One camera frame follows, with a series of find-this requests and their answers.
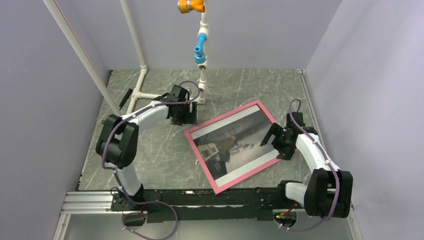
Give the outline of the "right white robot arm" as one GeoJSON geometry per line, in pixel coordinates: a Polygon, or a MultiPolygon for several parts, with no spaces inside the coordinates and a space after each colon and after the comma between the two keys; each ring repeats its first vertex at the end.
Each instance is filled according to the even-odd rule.
{"type": "Polygon", "coordinates": [[[286,115],[286,125],[272,123],[261,141],[270,143],[278,152],[278,160],[291,160],[301,153],[309,170],[307,184],[282,180],[277,185],[276,203],[287,208],[292,203],[302,205],[309,216],[347,218],[350,214],[353,175],[341,170],[324,150],[316,129],[306,126],[301,112],[286,115]]]}

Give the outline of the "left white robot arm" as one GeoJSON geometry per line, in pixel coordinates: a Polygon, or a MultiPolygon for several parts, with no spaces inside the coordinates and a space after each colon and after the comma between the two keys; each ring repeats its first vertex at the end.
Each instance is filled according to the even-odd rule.
{"type": "Polygon", "coordinates": [[[197,103],[189,90],[175,84],[148,105],[121,116],[111,114],[105,119],[95,151],[101,156],[102,168],[113,172],[129,209],[139,209],[145,200],[144,187],[134,166],[139,135],[163,120],[178,126],[196,125],[197,116],[197,103]]]}

